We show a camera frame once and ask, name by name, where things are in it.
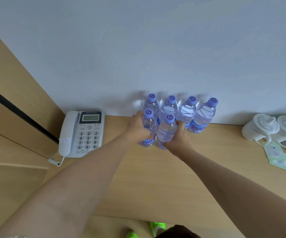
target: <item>landline telephone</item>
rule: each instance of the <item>landline telephone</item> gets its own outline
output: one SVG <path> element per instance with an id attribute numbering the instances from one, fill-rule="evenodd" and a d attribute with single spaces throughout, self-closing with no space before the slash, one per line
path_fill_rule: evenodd
<path id="1" fill-rule="evenodd" d="M 69 111 L 59 138 L 61 162 L 48 161 L 61 166 L 65 158 L 81 158 L 102 145 L 105 115 L 101 111 Z"/>

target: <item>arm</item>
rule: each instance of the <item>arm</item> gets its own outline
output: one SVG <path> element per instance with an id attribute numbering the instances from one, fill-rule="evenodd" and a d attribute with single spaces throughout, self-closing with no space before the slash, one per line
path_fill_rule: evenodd
<path id="1" fill-rule="evenodd" d="M 197 153 L 185 124 L 177 124 L 173 139 L 164 146 L 197 174 L 244 236 L 286 237 L 286 200 Z"/>
<path id="2" fill-rule="evenodd" d="M 0 227 L 0 237 L 80 237 L 124 155 L 150 135 L 142 114 L 131 117 L 123 134 L 44 184 Z"/>

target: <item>plastic water bottle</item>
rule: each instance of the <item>plastic water bottle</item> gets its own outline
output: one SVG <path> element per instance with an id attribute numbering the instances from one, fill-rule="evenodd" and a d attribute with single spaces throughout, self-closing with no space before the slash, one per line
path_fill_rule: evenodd
<path id="1" fill-rule="evenodd" d="M 157 119 L 157 124 L 159 125 L 161 121 L 165 119 L 165 116 L 167 114 L 172 114 L 173 116 L 175 116 L 176 112 L 177 112 L 176 97 L 174 95 L 169 95 L 165 103 L 163 103 L 161 106 Z"/>
<path id="2" fill-rule="evenodd" d="M 179 107 L 175 115 L 176 120 L 181 120 L 185 123 L 185 128 L 188 128 L 195 116 L 197 110 L 196 103 L 197 98 L 195 96 L 189 96 L 188 99 Z"/>
<path id="3" fill-rule="evenodd" d="M 145 139 L 141 142 L 141 145 L 144 147 L 149 147 L 153 144 L 155 141 L 155 135 L 156 135 L 156 119 L 154 118 L 153 110 L 151 109 L 145 109 L 144 115 L 143 115 L 143 126 L 144 128 L 148 129 L 151 134 L 153 135 L 153 139 Z"/>
<path id="4" fill-rule="evenodd" d="M 216 98 L 210 98 L 208 102 L 203 103 L 195 114 L 195 117 L 189 125 L 189 131 L 193 133 L 200 133 L 208 126 L 216 113 L 216 106 L 218 100 Z"/>
<path id="5" fill-rule="evenodd" d="M 159 113 L 159 106 L 158 102 L 156 100 L 156 95 L 155 94 L 149 94 L 147 96 L 147 100 L 144 103 L 143 110 L 145 109 L 151 109 L 154 112 L 154 118 L 157 120 L 158 118 L 158 113 Z"/>
<path id="6" fill-rule="evenodd" d="M 175 117 L 172 114 L 166 115 L 165 119 L 161 121 L 157 132 L 157 144 L 160 148 L 167 149 L 163 146 L 163 143 L 172 140 L 176 129 Z"/>

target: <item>wooden desk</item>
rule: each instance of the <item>wooden desk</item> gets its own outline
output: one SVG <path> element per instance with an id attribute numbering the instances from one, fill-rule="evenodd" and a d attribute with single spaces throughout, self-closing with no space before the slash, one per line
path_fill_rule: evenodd
<path id="1" fill-rule="evenodd" d="M 127 121 L 128 117 L 106 116 L 103 143 L 123 132 Z M 244 139 L 241 128 L 210 124 L 200 134 L 189 134 L 198 152 L 286 199 L 286 171 L 268 164 L 263 147 Z M 74 161 L 66 159 L 60 168 L 52 165 L 45 181 Z M 128 152 L 95 214 L 237 229 L 194 172 L 157 144 L 135 145 Z"/>

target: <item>shoe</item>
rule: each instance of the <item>shoe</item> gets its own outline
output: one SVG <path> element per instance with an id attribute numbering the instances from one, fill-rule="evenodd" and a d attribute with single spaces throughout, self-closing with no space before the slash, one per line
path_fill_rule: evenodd
<path id="1" fill-rule="evenodd" d="M 138 235 L 134 231 L 131 230 L 126 234 L 125 238 L 138 238 Z"/>
<path id="2" fill-rule="evenodd" d="M 157 236 L 157 231 L 158 231 L 159 228 L 162 228 L 162 229 L 166 230 L 165 223 L 151 222 L 151 229 L 152 229 L 152 233 L 153 233 L 154 237 Z"/>

